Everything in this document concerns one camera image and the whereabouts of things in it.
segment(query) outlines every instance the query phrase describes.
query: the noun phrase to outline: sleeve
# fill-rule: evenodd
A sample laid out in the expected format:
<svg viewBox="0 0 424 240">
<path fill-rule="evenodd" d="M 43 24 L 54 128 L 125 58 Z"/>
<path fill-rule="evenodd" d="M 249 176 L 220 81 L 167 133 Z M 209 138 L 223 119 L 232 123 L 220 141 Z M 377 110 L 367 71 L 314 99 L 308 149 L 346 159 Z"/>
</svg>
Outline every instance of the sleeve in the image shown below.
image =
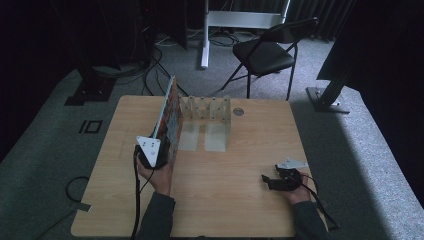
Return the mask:
<svg viewBox="0 0 424 240">
<path fill-rule="evenodd" d="M 315 205 L 311 201 L 293 205 L 296 239 L 330 239 L 327 228 L 322 222 Z"/>
<path fill-rule="evenodd" d="M 173 198 L 153 192 L 136 239 L 168 240 L 172 230 L 174 207 Z"/>
</svg>

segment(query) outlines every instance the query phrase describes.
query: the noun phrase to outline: black device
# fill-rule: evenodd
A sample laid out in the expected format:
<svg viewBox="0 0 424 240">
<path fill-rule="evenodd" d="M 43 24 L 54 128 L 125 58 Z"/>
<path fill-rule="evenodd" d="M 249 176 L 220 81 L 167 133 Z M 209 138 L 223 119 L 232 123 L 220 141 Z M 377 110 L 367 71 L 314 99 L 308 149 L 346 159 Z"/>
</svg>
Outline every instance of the black device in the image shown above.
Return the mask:
<svg viewBox="0 0 424 240">
<path fill-rule="evenodd" d="M 170 144 L 171 142 L 169 139 L 165 137 L 164 141 L 162 141 L 160 144 L 158 158 L 156 159 L 156 166 L 154 167 L 150 165 L 140 145 L 135 145 L 133 157 L 134 159 L 138 158 L 140 163 L 147 169 L 160 169 L 168 163 L 168 149 Z"/>
<path fill-rule="evenodd" d="M 270 179 L 269 177 L 262 175 L 262 180 L 268 184 L 268 188 L 270 190 L 294 191 L 300 187 L 302 183 L 302 175 L 300 175 L 300 172 L 297 169 L 284 169 L 279 168 L 277 165 L 275 165 L 275 168 L 281 179 Z"/>
</svg>

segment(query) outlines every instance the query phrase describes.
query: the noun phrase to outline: hand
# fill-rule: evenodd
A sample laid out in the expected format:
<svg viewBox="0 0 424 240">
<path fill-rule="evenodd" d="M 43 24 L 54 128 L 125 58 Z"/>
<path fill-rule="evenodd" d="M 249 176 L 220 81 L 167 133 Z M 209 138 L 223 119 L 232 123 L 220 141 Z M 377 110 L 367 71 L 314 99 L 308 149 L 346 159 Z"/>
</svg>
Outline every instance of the hand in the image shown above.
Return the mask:
<svg viewBox="0 0 424 240">
<path fill-rule="evenodd" d="M 302 183 L 305 186 L 308 186 L 308 174 L 306 173 L 300 173 L 302 175 Z M 296 203 L 299 202 L 306 202 L 306 201 L 311 201 L 311 193 L 309 192 L 308 189 L 306 189 L 303 186 L 298 187 L 296 190 L 294 191 L 282 191 L 281 192 L 286 198 L 287 200 L 289 200 L 289 202 L 291 203 L 291 205 L 294 205 Z"/>
<path fill-rule="evenodd" d="M 153 188 L 157 193 L 169 196 L 171 194 L 171 185 L 172 185 L 172 164 L 167 163 L 160 169 L 155 170 L 152 175 L 151 169 L 146 169 L 143 164 L 141 164 L 137 156 L 137 170 L 138 173 L 144 177 L 146 180 L 149 179 L 149 182 L 152 184 Z"/>
</svg>

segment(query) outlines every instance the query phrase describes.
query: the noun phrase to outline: chair leg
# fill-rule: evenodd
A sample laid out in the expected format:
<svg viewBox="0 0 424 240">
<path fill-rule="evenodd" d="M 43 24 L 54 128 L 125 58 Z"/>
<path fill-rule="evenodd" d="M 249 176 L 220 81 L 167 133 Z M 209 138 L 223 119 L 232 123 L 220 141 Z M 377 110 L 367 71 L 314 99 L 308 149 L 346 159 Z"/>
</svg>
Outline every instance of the chair leg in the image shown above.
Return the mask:
<svg viewBox="0 0 424 240">
<path fill-rule="evenodd" d="M 237 67 L 237 69 L 231 74 L 231 77 L 228 78 L 227 82 L 225 82 L 224 86 L 222 86 L 221 90 L 224 90 L 225 87 L 227 87 L 228 83 L 235 80 L 233 77 L 237 74 L 237 72 L 240 70 L 240 68 L 243 66 L 243 64 L 240 63 L 240 65 Z"/>
<path fill-rule="evenodd" d="M 291 91 L 291 85 L 292 85 L 292 82 L 293 82 L 293 75 L 294 75 L 294 68 L 295 68 L 295 66 L 296 66 L 296 64 L 294 64 L 292 66 L 292 70 L 291 70 L 291 73 L 290 73 L 290 81 L 289 81 L 289 88 L 287 90 L 286 101 L 288 101 L 289 100 L 289 97 L 290 97 L 290 91 Z"/>
<path fill-rule="evenodd" d="M 247 96 L 246 98 L 249 99 L 250 98 L 250 78 L 251 78 L 252 74 L 250 74 L 250 71 L 248 71 L 247 73 Z"/>
</svg>

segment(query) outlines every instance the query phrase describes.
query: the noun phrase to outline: gray carpet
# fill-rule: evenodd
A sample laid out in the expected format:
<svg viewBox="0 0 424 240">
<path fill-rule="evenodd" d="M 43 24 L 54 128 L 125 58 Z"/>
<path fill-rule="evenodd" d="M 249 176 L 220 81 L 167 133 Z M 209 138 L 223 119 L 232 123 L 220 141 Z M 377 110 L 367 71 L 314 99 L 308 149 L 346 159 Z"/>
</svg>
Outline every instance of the gray carpet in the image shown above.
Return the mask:
<svg viewBox="0 0 424 240">
<path fill-rule="evenodd" d="M 252 37 L 238 35 L 242 40 Z M 190 41 L 187 50 L 166 44 L 172 45 L 164 41 L 158 46 L 163 53 L 160 63 L 167 72 L 176 75 L 186 92 L 205 97 L 245 97 L 245 80 L 232 82 L 224 91 L 218 91 L 238 65 L 231 48 L 211 45 L 209 67 L 202 70 L 200 41 Z M 360 94 L 343 89 L 340 97 L 351 111 L 348 115 L 317 113 L 308 99 L 306 87 L 328 84 L 315 79 L 331 47 L 331 43 L 320 40 L 301 42 L 289 100 L 320 197 L 327 203 L 328 213 L 341 225 L 331 236 L 334 239 L 423 239 L 423 208 Z M 253 80 L 251 98 L 285 99 L 288 76 L 286 70 Z M 153 69 L 147 79 L 153 94 L 162 95 L 158 84 L 162 88 L 166 86 L 168 78 L 164 72 Z M 141 75 L 120 78 L 108 102 L 64 106 L 80 81 L 78 72 L 73 71 L 57 85 L 0 164 L 2 240 L 39 236 L 40 239 L 75 239 L 70 233 L 75 213 L 65 187 L 75 177 L 90 176 L 119 98 L 140 95 L 144 86 Z M 91 121 L 92 128 L 82 128 L 84 121 Z M 100 121 L 101 127 L 94 133 Z M 81 198 L 85 185 L 84 179 L 74 181 L 70 186 L 72 197 Z"/>
</svg>

